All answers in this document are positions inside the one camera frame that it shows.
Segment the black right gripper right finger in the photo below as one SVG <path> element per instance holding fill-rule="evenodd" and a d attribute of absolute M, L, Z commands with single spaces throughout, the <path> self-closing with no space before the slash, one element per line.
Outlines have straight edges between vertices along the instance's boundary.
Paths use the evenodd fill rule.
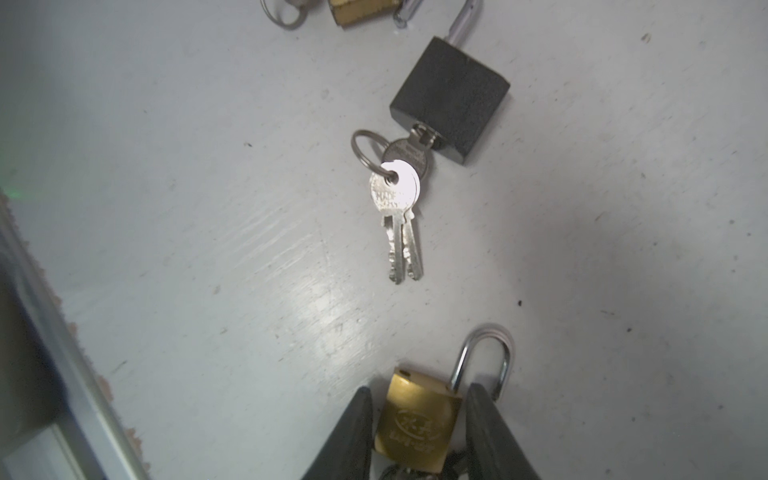
<path fill-rule="evenodd" d="M 484 386 L 470 385 L 465 407 L 470 480 L 540 479 Z"/>

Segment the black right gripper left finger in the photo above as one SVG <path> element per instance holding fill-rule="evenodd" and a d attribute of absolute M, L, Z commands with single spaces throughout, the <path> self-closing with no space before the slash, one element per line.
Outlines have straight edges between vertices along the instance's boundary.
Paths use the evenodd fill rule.
<path fill-rule="evenodd" d="M 368 480 L 372 449 L 372 394 L 361 386 L 302 479 Z"/>

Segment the small brass padlock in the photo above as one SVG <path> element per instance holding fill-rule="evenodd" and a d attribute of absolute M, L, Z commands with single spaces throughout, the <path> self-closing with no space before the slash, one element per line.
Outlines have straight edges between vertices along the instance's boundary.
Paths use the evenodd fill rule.
<path fill-rule="evenodd" d="M 459 388 L 474 348 L 486 339 L 503 349 L 491 399 L 502 396 L 514 363 L 514 341 L 499 325 L 480 326 L 465 338 L 448 381 L 403 366 L 394 369 L 375 433 L 376 452 L 405 469 L 442 471 L 463 402 Z"/>

